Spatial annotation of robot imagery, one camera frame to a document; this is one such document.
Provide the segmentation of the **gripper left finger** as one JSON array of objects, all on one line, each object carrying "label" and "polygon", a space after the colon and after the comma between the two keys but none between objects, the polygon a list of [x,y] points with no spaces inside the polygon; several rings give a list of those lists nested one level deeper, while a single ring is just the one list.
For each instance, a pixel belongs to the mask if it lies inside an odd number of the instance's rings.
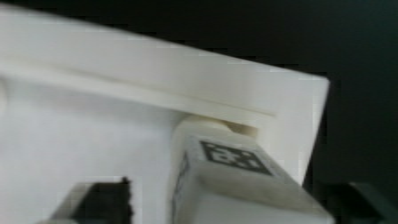
[{"label": "gripper left finger", "polygon": [[78,183],[49,217],[35,224],[133,224],[131,181]]}]

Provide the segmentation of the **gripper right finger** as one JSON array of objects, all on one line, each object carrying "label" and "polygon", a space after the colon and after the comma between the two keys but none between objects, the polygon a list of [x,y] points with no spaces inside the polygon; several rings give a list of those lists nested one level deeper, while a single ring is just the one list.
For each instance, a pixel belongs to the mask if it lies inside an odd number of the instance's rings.
[{"label": "gripper right finger", "polygon": [[312,195],[336,224],[398,224],[398,207],[369,183],[316,182]]}]

